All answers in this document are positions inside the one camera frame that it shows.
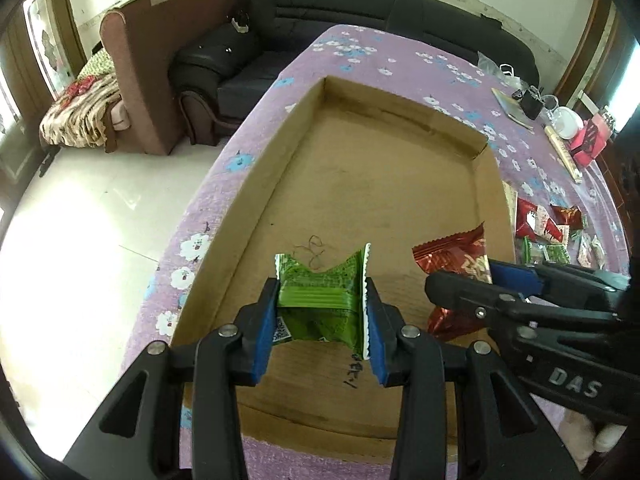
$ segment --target brown armchair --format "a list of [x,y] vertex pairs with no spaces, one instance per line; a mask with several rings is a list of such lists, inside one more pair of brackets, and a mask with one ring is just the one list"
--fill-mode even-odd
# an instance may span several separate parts
[[185,135],[168,79],[181,47],[221,25],[236,0],[131,0],[107,12],[100,38],[141,151],[168,155]]

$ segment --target white tile floor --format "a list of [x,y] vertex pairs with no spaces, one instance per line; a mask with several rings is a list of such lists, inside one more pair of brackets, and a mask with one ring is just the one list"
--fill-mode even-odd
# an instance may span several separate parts
[[117,380],[146,284],[221,149],[63,149],[25,192],[0,248],[0,359],[47,454],[62,459]]

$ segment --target table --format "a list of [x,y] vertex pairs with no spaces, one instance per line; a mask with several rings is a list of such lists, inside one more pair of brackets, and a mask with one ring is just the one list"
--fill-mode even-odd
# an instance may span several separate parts
[[[205,177],[149,283],[127,345],[124,367],[154,339],[169,341],[198,262],[252,163],[297,100],[327,75],[354,80],[436,108],[484,134],[502,179],[533,203],[577,205],[607,252],[607,269],[626,272],[628,253],[622,224],[602,173],[593,162],[575,184],[541,126],[533,131],[505,117],[491,88],[506,86],[466,60],[432,46],[380,30],[336,25],[296,58],[229,140]],[[570,242],[572,262],[576,244]],[[553,423],[562,408],[542,401]],[[180,460],[190,457],[190,412],[183,409]],[[245,438],[251,478],[388,478],[388,466],[345,463],[309,456]],[[454,467],[450,468],[454,477]]]

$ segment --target black leather sofa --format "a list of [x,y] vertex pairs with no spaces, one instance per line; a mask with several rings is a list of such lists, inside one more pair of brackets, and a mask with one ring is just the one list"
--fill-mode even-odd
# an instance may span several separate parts
[[500,21],[437,0],[239,0],[236,13],[248,17],[248,32],[222,25],[179,50],[170,68],[193,142],[211,121],[220,134],[241,123],[281,70],[337,23],[419,40],[472,63],[480,51],[539,83],[533,54]]

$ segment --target blue gripper pad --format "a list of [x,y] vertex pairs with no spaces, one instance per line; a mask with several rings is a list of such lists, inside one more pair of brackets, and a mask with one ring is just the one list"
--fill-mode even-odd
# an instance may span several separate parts
[[510,288],[524,298],[542,293],[543,283],[533,267],[514,267],[495,261],[491,261],[489,267],[494,285]]
[[272,297],[269,298],[264,317],[260,323],[260,330],[255,338],[254,365],[251,370],[254,384],[258,384],[267,371],[267,364],[273,346],[273,334],[276,330],[276,300],[278,287],[274,288]]
[[382,344],[380,328],[376,323],[376,316],[372,312],[371,304],[367,303],[367,317],[369,318],[369,363],[371,371],[383,386],[388,378],[386,370],[385,346]]

